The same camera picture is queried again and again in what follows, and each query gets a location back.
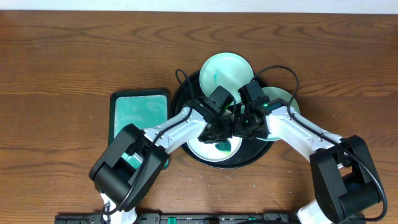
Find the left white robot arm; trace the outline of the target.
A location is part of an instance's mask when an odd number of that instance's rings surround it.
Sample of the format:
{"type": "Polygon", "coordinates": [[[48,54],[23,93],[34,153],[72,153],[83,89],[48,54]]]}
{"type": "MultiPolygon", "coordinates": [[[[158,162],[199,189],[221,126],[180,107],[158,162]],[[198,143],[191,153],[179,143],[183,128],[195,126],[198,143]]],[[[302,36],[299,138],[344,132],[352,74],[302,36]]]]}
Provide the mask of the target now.
{"type": "Polygon", "coordinates": [[[153,128],[134,124],[122,128],[89,172],[103,201],[105,223],[134,223],[135,207],[158,178],[169,155],[191,140],[209,137],[224,140],[230,115],[224,112],[235,100],[189,101],[179,114],[153,128]]]}

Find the white plate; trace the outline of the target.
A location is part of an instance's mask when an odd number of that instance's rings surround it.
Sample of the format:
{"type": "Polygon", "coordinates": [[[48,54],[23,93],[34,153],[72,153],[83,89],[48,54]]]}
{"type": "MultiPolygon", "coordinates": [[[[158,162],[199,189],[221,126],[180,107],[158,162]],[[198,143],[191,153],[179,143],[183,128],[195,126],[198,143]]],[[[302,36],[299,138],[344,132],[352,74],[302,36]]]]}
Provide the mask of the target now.
{"type": "Polygon", "coordinates": [[[198,140],[198,137],[203,132],[206,124],[203,116],[194,109],[190,115],[189,121],[193,130],[188,132],[191,137],[189,137],[186,143],[189,150],[191,150],[193,154],[200,159],[207,162],[225,161],[235,155],[238,149],[241,147],[243,139],[232,136],[231,138],[227,139],[230,141],[232,146],[230,154],[226,155],[220,153],[220,151],[215,148],[216,143],[203,143],[198,140]]]}

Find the green yellow sponge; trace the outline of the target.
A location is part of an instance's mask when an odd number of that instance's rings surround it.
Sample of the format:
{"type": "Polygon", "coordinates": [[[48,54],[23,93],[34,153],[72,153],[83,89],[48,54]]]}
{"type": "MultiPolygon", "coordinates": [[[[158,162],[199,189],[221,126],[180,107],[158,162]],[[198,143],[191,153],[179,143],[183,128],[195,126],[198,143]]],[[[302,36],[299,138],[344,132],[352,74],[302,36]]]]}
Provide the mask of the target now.
{"type": "Polygon", "coordinates": [[[223,154],[230,154],[232,146],[229,140],[220,141],[215,144],[215,148],[223,154]]]}

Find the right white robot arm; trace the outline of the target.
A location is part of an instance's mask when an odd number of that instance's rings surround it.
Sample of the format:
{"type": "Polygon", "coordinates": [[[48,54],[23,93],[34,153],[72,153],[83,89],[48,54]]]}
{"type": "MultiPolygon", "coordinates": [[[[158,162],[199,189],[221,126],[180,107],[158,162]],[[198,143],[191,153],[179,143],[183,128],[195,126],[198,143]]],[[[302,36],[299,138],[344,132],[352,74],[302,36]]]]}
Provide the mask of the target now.
{"type": "Polygon", "coordinates": [[[281,99],[250,101],[245,112],[234,117],[236,136],[270,134],[310,163],[315,200],[297,211],[300,223],[377,222],[386,216],[386,193],[362,138],[325,131],[281,99]]]}

